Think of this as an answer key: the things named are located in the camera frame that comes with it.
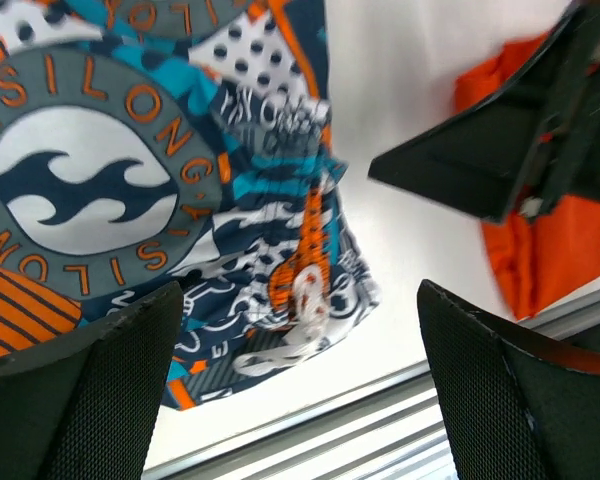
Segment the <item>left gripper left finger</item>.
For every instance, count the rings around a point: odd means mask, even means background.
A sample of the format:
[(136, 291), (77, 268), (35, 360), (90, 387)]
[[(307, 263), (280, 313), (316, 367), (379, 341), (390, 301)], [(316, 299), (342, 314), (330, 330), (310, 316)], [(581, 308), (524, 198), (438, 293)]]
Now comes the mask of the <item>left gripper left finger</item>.
[(0, 479), (138, 479), (183, 295), (172, 282), (85, 327), (0, 358)]

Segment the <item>orange shorts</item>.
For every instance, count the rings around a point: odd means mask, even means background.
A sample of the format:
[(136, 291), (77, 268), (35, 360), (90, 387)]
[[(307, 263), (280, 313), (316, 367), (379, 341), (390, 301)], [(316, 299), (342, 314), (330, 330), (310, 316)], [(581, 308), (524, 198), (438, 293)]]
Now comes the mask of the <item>orange shorts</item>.
[[(458, 76), (454, 111), (499, 89), (546, 39), (545, 33), (505, 42), (497, 55)], [(517, 320), (531, 318), (600, 277), (600, 204), (567, 196), (535, 223), (513, 213), (501, 225), (483, 222), (488, 260), (505, 304)]]

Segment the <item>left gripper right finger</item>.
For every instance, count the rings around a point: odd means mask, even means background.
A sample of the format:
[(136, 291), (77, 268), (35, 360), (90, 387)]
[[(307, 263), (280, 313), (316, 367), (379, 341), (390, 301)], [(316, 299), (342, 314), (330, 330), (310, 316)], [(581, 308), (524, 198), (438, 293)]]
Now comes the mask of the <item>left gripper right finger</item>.
[(600, 352), (430, 281), (421, 337), (461, 479), (600, 479)]

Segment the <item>aluminium rail beam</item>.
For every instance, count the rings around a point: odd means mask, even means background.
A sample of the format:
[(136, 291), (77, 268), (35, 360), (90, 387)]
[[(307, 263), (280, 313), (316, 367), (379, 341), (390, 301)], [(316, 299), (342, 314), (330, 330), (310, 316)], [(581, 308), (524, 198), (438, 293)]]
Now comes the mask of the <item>aluminium rail beam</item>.
[(244, 392), (158, 415), (147, 479), (451, 479), (416, 282), (343, 342)]

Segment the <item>colourful patterned shorts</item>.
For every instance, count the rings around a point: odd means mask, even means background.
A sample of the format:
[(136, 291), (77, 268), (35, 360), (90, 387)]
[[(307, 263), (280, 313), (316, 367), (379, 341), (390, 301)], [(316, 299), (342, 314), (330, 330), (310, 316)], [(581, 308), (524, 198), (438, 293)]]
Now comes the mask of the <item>colourful patterned shorts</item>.
[(320, 1), (0, 1), (0, 357), (174, 281), (167, 407), (342, 341), (379, 299), (328, 78)]

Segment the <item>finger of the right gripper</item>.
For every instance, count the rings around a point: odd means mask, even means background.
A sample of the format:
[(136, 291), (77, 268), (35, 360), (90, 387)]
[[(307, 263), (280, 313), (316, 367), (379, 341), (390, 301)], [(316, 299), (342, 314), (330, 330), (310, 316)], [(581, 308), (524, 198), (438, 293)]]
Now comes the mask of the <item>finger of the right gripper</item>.
[(369, 177), (487, 222), (519, 212), (553, 77), (525, 79), (531, 57), (495, 93), (374, 158)]

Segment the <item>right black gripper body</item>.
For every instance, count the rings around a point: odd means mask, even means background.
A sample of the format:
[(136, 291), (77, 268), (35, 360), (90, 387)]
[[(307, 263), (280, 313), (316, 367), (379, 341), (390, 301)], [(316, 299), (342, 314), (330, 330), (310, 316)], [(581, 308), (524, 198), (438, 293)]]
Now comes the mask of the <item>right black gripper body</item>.
[(546, 215), (573, 195), (600, 204), (600, 1), (572, 2), (527, 62), (553, 77), (542, 107), (522, 215)]

